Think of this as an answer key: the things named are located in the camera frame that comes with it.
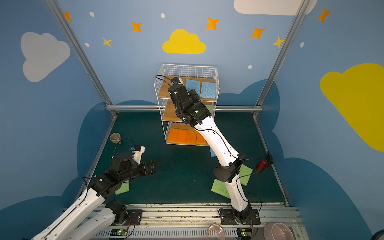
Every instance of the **red object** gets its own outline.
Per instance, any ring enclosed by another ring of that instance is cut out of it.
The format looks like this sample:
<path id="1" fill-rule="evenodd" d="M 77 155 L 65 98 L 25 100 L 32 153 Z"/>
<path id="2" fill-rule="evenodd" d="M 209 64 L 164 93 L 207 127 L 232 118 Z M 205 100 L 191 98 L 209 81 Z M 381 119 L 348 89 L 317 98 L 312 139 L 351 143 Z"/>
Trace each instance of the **red object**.
<path id="1" fill-rule="evenodd" d="M 268 167 L 269 163 L 263 158 L 256 166 L 256 172 L 262 172 Z"/>

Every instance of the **blue wall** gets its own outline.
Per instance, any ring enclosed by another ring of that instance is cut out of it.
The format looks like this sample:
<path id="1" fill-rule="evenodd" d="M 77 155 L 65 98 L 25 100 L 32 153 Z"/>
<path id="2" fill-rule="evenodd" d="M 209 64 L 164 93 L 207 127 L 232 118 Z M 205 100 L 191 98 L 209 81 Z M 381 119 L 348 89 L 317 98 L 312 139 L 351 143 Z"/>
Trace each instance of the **blue wall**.
<path id="1" fill-rule="evenodd" d="M 154 76 L 163 63 L 217 66 L 220 93 L 240 94 L 268 77 L 279 52 L 273 43 L 278 36 L 285 38 L 293 20 L 293 16 L 241 14 L 235 10 L 233 0 L 59 3 L 64 12 L 70 12 L 70 25 L 114 104 L 130 100 L 157 104 Z M 206 30 L 208 18 L 220 19 L 216 31 Z M 141 32 L 133 32 L 131 22 L 141 23 Z M 265 28 L 260 39 L 250 38 L 255 27 Z M 205 52 L 164 52 L 163 43 L 179 28 L 197 34 L 207 46 Z M 103 45 L 103 38 L 112 40 L 111 47 Z M 237 104 L 253 105 L 253 96 L 259 93 L 237 98 Z"/>
<path id="2" fill-rule="evenodd" d="M 325 7 L 331 13 L 322 23 Z M 383 11 L 382 1 L 318 0 L 257 117 L 311 240 L 369 239 L 384 228 L 384 152 L 361 139 L 319 85 L 331 71 L 384 66 Z"/>
<path id="3" fill-rule="evenodd" d="M 19 240 L 74 201 L 112 116 L 72 48 L 41 81 L 25 77 L 24 33 L 69 44 L 44 0 L 1 1 L 0 13 L 0 239 Z"/>

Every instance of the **metal mounting plate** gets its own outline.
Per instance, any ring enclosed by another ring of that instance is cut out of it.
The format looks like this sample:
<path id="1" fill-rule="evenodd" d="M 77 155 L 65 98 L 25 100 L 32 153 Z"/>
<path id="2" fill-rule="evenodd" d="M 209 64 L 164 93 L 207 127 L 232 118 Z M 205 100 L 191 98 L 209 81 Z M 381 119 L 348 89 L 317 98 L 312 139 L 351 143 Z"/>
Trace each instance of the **metal mounting plate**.
<path id="1" fill-rule="evenodd" d="M 237 225 L 238 223 L 235 221 L 235 216 L 233 214 L 233 209 L 219 209 L 218 211 L 220 215 L 221 225 Z M 261 224 L 260 217 L 257 209 L 252 209 L 249 214 L 249 219 L 244 225 L 251 225 L 251 220 L 254 225 Z"/>
<path id="2" fill-rule="evenodd" d="M 131 218 L 131 225 L 139 226 L 142 218 L 143 210 L 141 209 L 127 209 L 127 221 L 123 225 L 111 224 L 111 226 L 128 226 L 129 217 Z"/>

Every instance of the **white cloud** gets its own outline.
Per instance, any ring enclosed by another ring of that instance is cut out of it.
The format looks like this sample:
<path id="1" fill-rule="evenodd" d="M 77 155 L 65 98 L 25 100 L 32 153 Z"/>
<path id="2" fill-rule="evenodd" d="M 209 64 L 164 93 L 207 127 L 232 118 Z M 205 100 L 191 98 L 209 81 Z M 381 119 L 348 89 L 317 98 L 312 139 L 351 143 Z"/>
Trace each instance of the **white cloud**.
<path id="1" fill-rule="evenodd" d="M 26 58 L 23 65 L 24 75 L 34 83 L 45 78 L 71 54 L 66 42 L 58 41 L 49 33 L 24 33 L 21 48 Z"/>
<path id="2" fill-rule="evenodd" d="M 306 14 L 310 13 L 317 0 L 310 0 Z M 235 0 L 235 10 L 242 14 L 266 14 L 294 16 L 301 0 Z"/>

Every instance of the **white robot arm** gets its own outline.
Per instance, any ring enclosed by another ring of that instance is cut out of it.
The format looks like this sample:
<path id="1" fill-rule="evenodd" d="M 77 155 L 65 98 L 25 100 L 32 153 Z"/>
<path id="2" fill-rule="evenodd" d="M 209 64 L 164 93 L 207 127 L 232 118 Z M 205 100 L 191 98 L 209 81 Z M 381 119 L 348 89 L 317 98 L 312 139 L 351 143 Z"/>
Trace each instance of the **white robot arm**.
<path id="1" fill-rule="evenodd" d="M 112 201 L 97 216 L 77 228 L 95 208 L 113 195 L 123 182 L 155 173 L 155 165 L 159 162 L 141 162 L 144 150 L 145 147 L 136 145 L 132 152 L 113 157 L 110 168 L 96 176 L 79 199 L 32 240 L 88 240 L 104 227 L 126 219 L 126 207 Z"/>
<path id="2" fill-rule="evenodd" d="M 239 154 L 224 138 L 196 91 L 192 89 L 188 92 L 181 78 L 174 77 L 170 81 L 172 86 L 170 85 L 168 92 L 175 105 L 176 115 L 199 131 L 215 152 L 220 165 L 214 169 L 214 174 L 227 187 L 235 220 L 239 224 L 246 223 L 252 208 L 238 180 L 244 155 Z"/>

